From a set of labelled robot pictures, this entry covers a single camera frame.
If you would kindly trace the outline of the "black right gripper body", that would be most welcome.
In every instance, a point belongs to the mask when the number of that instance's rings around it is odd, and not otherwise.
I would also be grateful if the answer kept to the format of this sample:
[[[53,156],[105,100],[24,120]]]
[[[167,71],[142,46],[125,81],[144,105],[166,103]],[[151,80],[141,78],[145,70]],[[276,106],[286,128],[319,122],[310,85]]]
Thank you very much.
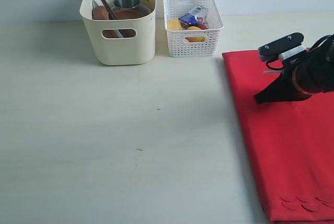
[[[310,49],[302,41],[283,48],[283,95],[312,96],[333,92],[333,35],[320,38]]]

